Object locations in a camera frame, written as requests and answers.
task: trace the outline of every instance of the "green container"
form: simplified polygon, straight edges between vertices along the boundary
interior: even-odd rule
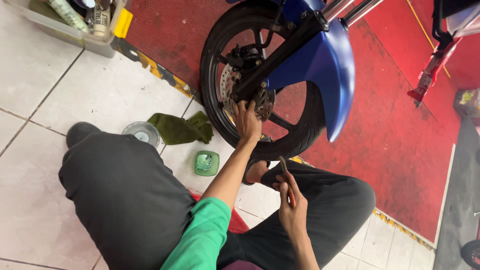
[[[193,170],[201,176],[213,176],[218,172],[220,156],[212,151],[200,151],[197,153]]]

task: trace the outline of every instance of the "front fork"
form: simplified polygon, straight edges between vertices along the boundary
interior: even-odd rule
[[[304,11],[300,14],[303,19],[302,24],[294,30],[293,34],[287,38],[254,72],[244,76],[240,83],[233,86],[233,99],[235,102],[240,100],[251,100],[259,87],[266,88],[268,81],[265,79],[279,67],[286,59],[304,46],[310,39],[321,31],[328,31],[329,23],[334,20],[340,12],[349,6],[354,0],[332,0],[320,11]],[[346,30],[348,27],[371,11],[383,0],[364,0],[352,11],[350,11],[341,22]],[[285,0],[281,0],[276,12],[275,20],[269,31],[267,40],[264,44],[255,44],[258,49],[266,48],[273,35],[275,27],[278,25],[278,19],[283,11]],[[288,28],[295,27],[293,23],[288,23]]]

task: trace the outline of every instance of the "sandal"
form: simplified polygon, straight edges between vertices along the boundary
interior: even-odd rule
[[[271,137],[263,137],[262,139],[260,139],[261,142],[271,142],[272,141],[272,138]],[[249,183],[247,182],[247,172],[248,170],[250,170],[250,168],[252,167],[253,164],[259,162],[259,161],[262,161],[262,160],[254,160],[252,158],[249,158],[248,159],[248,163],[247,163],[247,167],[245,168],[245,173],[243,174],[243,178],[241,180],[241,182],[245,185],[253,185],[254,183]],[[267,168],[270,167],[270,161],[266,160],[267,162]]]

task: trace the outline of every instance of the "black wheel rim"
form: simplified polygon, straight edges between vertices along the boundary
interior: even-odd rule
[[[258,33],[261,29],[268,29],[270,27],[271,20],[266,17],[261,16],[248,16],[242,17],[231,24],[229,24],[225,29],[222,29],[221,33],[217,35],[218,38],[213,41],[213,44],[210,48],[211,53],[209,54],[208,59],[208,79],[207,85],[208,89],[206,91],[214,91],[208,96],[208,101],[210,103],[211,113],[214,114],[214,117],[218,120],[216,126],[217,129],[222,129],[222,131],[232,138],[235,143],[238,142],[239,135],[235,129],[235,126],[232,124],[231,120],[227,117],[223,110],[223,103],[219,100],[219,85],[217,83],[217,74],[218,74],[218,65],[219,63],[226,64],[227,59],[222,55],[223,50],[229,41],[231,41],[237,34],[251,29],[254,33],[255,40],[258,39]],[[280,35],[282,38],[288,37],[288,32],[286,29],[282,28],[281,32],[275,32]],[[258,142],[254,151],[272,151],[283,149],[285,147],[291,147],[291,142],[294,138],[298,137],[302,132],[304,123],[308,120],[308,112],[314,106],[312,96],[313,88],[309,87],[310,82],[307,82],[306,87],[306,99],[303,108],[302,115],[296,124],[291,124],[283,118],[279,117],[276,113],[273,113],[267,121],[271,121],[276,125],[285,128],[288,130],[288,134],[284,137],[277,139],[275,142]]]

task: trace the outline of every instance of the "foot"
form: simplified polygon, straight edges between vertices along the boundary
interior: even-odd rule
[[[81,142],[92,133],[101,132],[96,126],[87,122],[78,122],[74,124],[67,132],[68,149]]]
[[[260,183],[262,176],[268,172],[269,169],[267,167],[267,162],[265,160],[261,160],[255,164],[253,164],[247,172],[247,182],[249,183]]]

